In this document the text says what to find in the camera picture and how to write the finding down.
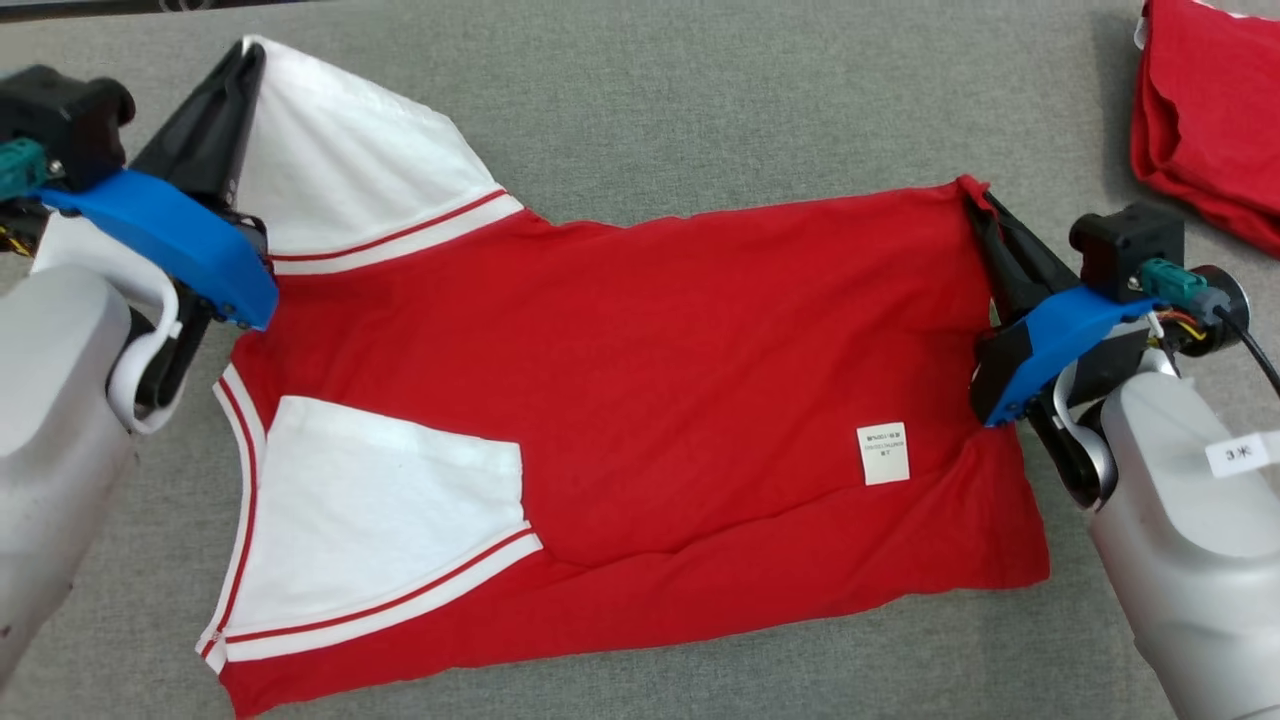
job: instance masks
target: black cable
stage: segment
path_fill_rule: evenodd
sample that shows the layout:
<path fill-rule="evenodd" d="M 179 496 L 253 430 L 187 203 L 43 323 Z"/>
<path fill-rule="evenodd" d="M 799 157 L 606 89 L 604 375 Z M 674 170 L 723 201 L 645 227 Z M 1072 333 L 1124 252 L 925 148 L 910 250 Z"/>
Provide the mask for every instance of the black cable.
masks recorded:
<path fill-rule="evenodd" d="M 1165 351 L 1165 357 L 1169 357 L 1169 365 L 1172 366 L 1174 374 L 1179 378 L 1183 377 L 1183 370 L 1178 366 L 1178 351 L 1174 350 L 1174 345 L 1169 342 L 1169 336 L 1157 340 L 1156 345 Z"/>
<path fill-rule="evenodd" d="M 1258 361 L 1258 365 L 1262 368 L 1262 372 L 1266 373 L 1267 379 L 1271 380 L 1271 387 L 1275 388 L 1276 395 L 1280 395 L 1280 373 L 1276 372 L 1276 366 L 1271 364 L 1271 360 L 1267 357 L 1267 354 L 1263 352 L 1261 347 L 1258 347 L 1258 341 L 1253 340 L 1253 336 L 1249 334 L 1249 331 L 1247 331 L 1243 325 L 1240 325 L 1240 323 L 1236 323 L 1235 319 L 1231 318 L 1231 314 L 1228 313 L 1226 307 L 1219 305 L 1217 307 L 1213 309 L 1213 314 L 1217 315 L 1219 319 L 1221 319 L 1224 323 L 1226 323 L 1226 327 L 1230 328 L 1231 332 L 1240 336 L 1240 341 L 1244 342 L 1244 347 L 1249 348 L 1249 352 L 1253 354 L 1253 359 Z"/>

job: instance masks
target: gray table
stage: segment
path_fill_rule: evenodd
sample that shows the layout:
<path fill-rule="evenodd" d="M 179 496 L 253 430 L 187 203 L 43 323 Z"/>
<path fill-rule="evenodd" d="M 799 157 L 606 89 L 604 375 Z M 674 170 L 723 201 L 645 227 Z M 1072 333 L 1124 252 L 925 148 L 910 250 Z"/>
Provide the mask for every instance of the gray table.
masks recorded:
<path fill-rule="evenodd" d="M 127 131 L 136 150 L 229 42 L 257 32 L 451 115 L 494 176 L 554 220 L 634 223 L 968 172 L 1070 256 L 1076 217 L 1148 197 L 1125 160 L 1138 6 L 351 1 L 5 26 L 0 67 L 41 60 L 119 78 L 138 101 Z M 1280 320 L 1267 314 L 1275 264 L 1201 223 L 1189 236 L 1189 261 L 1236 273 L 1263 313 L 1263 345 L 1280 354 Z M 0 291 L 23 268 L 0 259 Z M 142 447 L 140 473 L 0 715 L 228 715 L 192 647 L 238 512 L 232 434 L 204 392 L 233 340 L 215 332 L 204 347 L 184 411 Z M 1276 400 L 1243 350 L 1189 368 L 1229 424 L 1275 424 Z M 695 646 L 452 671 L 278 715 L 1170 717 L 1084 519 L 1034 437 L 1024 441 L 1053 555 L 1039 587 L 906 598 Z"/>

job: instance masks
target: white care label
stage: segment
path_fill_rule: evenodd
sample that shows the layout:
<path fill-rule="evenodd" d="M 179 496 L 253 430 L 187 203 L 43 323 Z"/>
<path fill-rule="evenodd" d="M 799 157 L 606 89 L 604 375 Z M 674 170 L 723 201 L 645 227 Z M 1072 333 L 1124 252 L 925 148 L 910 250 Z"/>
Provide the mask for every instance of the white care label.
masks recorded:
<path fill-rule="evenodd" d="M 858 428 L 858 445 L 863 448 L 867 484 L 896 483 L 911 477 L 906 462 L 906 427 L 902 423 Z"/>
<path fill-rule="evenodd" d="M 1213 477 L 1228 478 L 1270 465 L 1271 452 L 1267 448 L 1267 439 L 1270 438 L 1262 433 L 1253 433 L 1206 447 L 1204 454 L 1208 455 L 1208 466 L 1213 470 Z"/>

